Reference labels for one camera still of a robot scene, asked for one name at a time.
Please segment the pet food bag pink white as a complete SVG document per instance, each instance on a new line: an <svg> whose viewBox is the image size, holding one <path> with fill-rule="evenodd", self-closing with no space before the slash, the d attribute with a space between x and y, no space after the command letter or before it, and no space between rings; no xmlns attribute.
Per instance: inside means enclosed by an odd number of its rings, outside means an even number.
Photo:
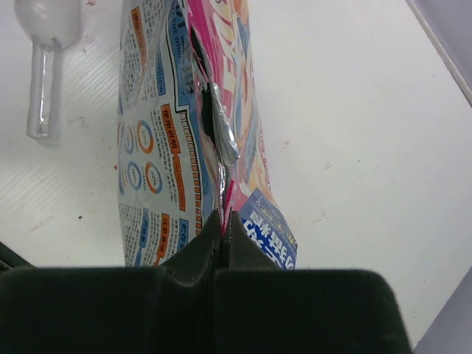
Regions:
<svg viewBox="0 0 472 354"><path fill-rule="evenodd" d="M117 114L127 266L157 266L216 212L280 268L297 244L271 193L245 1L125 1Z"/></svg>

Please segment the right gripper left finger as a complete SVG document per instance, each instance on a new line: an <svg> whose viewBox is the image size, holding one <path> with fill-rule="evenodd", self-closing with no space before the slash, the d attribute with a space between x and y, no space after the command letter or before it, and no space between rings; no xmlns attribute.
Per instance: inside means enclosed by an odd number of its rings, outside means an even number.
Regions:
<svg viewBox="0 0 472 354"><path fill-rule="evenodd" d="M160 266L13 268L1 275L3 353L213 353L213 212Z"/></svg>

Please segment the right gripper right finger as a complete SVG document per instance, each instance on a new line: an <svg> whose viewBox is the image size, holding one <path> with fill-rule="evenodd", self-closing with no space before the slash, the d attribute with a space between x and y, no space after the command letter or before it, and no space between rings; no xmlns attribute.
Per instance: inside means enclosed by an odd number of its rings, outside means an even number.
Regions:
<svg viewBox="0 0 472 354"><path fill-rule="evenodd" d="M283 270L249 238L237 213L224 268L213 278L217 353L410 353L395 295L361 269Z"/></svg>

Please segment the clear plastic scoop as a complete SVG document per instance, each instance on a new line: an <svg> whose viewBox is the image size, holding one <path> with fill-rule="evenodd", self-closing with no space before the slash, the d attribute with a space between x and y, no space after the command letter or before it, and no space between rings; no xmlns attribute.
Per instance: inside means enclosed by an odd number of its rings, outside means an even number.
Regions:
<svg viewBox="0 0 472 354"><path fill-rule="evenodd" d="M62 53L79 38L81 31L79 1L14 2L18 23L31 40L31 81L26 134L32 139L47 139L55 129Z"/></svg>

